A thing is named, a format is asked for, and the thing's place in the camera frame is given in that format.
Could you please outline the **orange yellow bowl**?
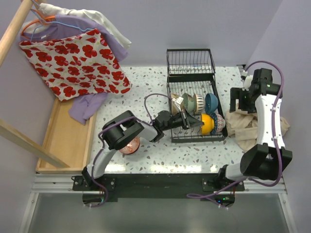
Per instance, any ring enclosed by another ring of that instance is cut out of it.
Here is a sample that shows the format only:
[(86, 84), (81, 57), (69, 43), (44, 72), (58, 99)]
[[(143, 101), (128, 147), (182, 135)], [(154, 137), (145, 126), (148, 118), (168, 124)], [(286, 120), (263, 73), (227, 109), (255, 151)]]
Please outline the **orange yellow bowl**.
[(201, 126), (201, 134), (207, 135), (214, 130), (214, 119), (207, 114), (201, 114), (201, 121), (203, 125)]

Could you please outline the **mint green bowl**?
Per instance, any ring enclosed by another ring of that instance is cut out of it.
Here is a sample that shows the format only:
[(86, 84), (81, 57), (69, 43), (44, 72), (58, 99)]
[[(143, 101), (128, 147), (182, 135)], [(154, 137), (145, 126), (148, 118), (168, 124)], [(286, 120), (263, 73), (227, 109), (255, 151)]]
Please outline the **mint green bowl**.
[(183, 102), (184, 102), (184, 109), (189, 113), (194, 113), (196, 108), (196, 101), (193, 96), (188, 93), (184, 93), (182, 95)]

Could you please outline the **striped cream bowl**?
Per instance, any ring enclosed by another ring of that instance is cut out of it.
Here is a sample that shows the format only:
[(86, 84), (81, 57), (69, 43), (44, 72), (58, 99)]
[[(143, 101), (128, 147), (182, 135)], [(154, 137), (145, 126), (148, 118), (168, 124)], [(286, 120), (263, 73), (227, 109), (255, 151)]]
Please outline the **striped cream bowl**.
[(205, 99), (200, 94), (194, 94), (193, 97), (194, 97), (194, 100), (195, 100), (195, 103), (196, 103), (194, 113), (195, 114), (200, 114), (205, 109), (205, 105), (206, 105), (205, 104)]

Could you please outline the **floral pattern bowl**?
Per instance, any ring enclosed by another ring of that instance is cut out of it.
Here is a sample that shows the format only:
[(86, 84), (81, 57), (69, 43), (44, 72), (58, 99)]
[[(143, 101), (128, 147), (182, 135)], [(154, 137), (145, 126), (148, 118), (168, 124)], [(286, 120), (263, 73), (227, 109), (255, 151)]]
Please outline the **floral pattern bowl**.
[(171, 93), (171, 114), (176, 115), (184, 109), (184, 99), (178, 94)]

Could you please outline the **blue triangle pattern bowl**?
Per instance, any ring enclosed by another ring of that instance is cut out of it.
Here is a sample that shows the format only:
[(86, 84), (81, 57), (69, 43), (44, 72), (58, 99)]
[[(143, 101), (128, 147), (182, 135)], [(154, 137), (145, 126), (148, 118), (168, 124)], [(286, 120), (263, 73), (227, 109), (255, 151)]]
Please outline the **blue triangle pattern bowl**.
[(221, 133), (225, 127), (225, 119), (217, 113), (211, 113), (209, 116), (213, 119), (214, 122), (214, 127), (210, 134), (215, 135)]

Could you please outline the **solid blue bowl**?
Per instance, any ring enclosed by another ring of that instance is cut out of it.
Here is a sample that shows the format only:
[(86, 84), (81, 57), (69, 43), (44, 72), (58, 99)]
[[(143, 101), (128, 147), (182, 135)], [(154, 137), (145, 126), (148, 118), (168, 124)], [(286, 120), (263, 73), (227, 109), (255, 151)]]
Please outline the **solid blue bowl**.
[(205, 97), (205, 112), (207, 114), (214, 113), (218, 109), (218, 98), (212, 94), (208, 93)]

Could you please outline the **red pattern bowl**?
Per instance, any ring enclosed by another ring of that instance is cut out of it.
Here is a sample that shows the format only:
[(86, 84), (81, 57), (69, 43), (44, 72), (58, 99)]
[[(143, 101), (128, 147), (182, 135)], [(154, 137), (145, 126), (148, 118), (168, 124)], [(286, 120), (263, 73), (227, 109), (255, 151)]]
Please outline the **red pattern bowl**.
[(130, 141), (124, 148), (120, 149), (120, 152), (125, 155), (130, 155), (135, 153), (140, 146), (140, 137), (135, 137)]

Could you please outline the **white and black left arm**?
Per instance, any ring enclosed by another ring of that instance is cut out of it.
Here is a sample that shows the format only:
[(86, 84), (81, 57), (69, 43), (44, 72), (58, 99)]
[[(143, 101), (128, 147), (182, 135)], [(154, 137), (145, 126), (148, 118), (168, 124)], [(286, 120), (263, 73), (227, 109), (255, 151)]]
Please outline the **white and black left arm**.
[(164, 132), (175, 128), (185, 130), (202, 126), (203, 122), (196, 119), (188, 112), (180, 112), (172, 115), (169, 111), (161, 111), (151, 123), (147, 123), (134, 116), (131, 111), (125, 111), (106, 123), (98, 138), (102, 148), (83, 169), (82, 177), (84, 186), (89, 190), (100, 187), (105, 169), (115, 153), (126, 147), (136, 137), (142, 137), (149, 142), (155, 143), (163, 138)]

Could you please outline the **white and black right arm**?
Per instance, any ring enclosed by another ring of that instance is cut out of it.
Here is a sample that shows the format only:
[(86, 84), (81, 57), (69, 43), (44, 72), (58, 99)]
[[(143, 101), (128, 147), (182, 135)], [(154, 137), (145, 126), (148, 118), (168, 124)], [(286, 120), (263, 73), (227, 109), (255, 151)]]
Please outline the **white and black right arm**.
[(244, 71), (241, 78), (243, 87), (230, 90), (230, 111), (256, 113), (259, 128), (255, 145), (244, 153), (241, 161), (219, 170), (216, 184), (223, 191), (247, 178), (257, 183), (260, 180), (277, 183), (293, 158), (293, 153), (285, 148), (281, 133), (283, 84), (274, 83), (272, 70), (266, 68), (256, 69), (253, 75)]

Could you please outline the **light wooden tray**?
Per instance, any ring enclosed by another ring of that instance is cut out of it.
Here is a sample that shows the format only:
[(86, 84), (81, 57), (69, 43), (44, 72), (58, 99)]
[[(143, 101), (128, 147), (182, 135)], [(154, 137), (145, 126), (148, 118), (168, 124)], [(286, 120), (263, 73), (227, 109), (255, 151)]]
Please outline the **light wooden tray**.
[(97, 114), (83, 125), (70, 117), (69, 109), (72, 105), (73, 100), (61, 102), (55, 99), (43, 141), (43, 148), (65, 162), (68, 167), (56, 168), (39, 159), (36, 172), (80, 174), (89, 163)]

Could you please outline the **lilac purple shirt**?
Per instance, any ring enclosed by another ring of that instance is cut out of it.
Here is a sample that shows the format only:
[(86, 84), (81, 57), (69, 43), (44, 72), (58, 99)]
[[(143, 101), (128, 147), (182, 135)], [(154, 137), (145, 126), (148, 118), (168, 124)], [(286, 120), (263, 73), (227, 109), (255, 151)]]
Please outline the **lilac purple shirt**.
[(73, 100), (71, 118), (85, 124), (108, 94), (130, 91), (120, 61), (127, 51), (108, 30), (82, 17), (55, 15), (29, 24), (19, 46), (60, 101)]

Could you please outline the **white hanging garment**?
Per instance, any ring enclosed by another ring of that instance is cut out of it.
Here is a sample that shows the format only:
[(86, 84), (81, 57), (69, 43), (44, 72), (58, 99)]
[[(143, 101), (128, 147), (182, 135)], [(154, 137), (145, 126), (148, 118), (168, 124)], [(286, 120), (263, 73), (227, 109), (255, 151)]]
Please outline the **white hanging garment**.
[(93, 20), (94, 22), (104, 26), (125, 49), (130, 48), (132, 45), (132, 42), (124, 35), (122, 35), (120, 31), (112, 24), (112, 22), (110, 22), (109, 19), (99, 11), (86, 9), (67, 9), (48, 3), (41, 3), (39, 5), (39, 11), (45, 16), (67, 15)]

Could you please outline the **orange clothes hanger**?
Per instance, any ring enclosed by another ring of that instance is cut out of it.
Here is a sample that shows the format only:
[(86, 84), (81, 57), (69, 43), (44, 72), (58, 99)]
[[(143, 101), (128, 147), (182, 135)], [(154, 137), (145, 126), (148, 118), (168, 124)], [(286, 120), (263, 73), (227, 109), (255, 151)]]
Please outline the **orange clothes hanger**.
[(45, 26), (48, 23), (52, 22), (55, 20), (55, 16), (49, 16), (46, 13), (43, 12), (43, 10), (40, 8), (40, 5), (42, 3), (46, 3), (46, 0), (33, 0), (33, 7), (30, 9), (30, 12), (32, 12), (35, 16), (33, 20), (30, 22), (26, 23), (24, 26), (22, 26), (20, 35), (24, 37), (25, 31), (32, 25), (38, 25), (40, 26)]

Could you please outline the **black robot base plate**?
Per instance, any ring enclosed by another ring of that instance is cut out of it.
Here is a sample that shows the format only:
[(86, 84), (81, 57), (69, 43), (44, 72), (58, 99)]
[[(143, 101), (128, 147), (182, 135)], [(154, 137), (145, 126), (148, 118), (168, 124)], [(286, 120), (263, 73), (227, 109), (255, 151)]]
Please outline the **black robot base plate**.
[(83, 192), (82, 201), (87, 204), (100, 204), (118, 199), (185, 199), (187, 194), (212, 194), (227, 185), (222, 181), (214, 184), (215, 173), (176, 173), (176, 174), (104, 174), (94, 183), (91, 178), (72, 176), (73, 191)]

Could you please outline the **wooden clothes rail frame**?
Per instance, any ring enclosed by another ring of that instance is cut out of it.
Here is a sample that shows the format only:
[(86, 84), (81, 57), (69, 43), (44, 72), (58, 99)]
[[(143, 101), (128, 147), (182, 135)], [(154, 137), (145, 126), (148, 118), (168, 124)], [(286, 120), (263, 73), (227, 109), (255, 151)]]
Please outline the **wooden clothes rail frame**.
[(3, 147), (9, 140), (52, 166), (65, 168), (68, 165), (41, 143), (53, 95), (18, 46), (23, 24), (36, 18), (30, 11), (33, 7), (31, 0), (0, 2), (0, 142)]

